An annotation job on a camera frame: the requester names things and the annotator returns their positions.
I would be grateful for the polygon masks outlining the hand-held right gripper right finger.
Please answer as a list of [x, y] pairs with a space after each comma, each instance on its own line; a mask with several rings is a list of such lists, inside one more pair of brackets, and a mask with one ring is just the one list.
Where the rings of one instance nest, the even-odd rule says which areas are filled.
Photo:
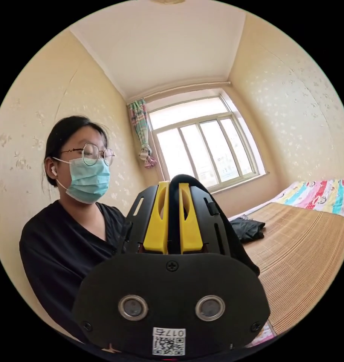
[[203, 241], [188, 183], [179, 184], [179, 234], [182, 254], [202, 250]]

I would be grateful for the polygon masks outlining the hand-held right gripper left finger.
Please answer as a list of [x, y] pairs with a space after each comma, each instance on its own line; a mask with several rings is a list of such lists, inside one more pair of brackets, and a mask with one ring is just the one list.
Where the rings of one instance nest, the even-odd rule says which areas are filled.
[[169, 189], [169, 181], [158, 184], [143, 242], [143, 247], [147, 252], [168, 253]]

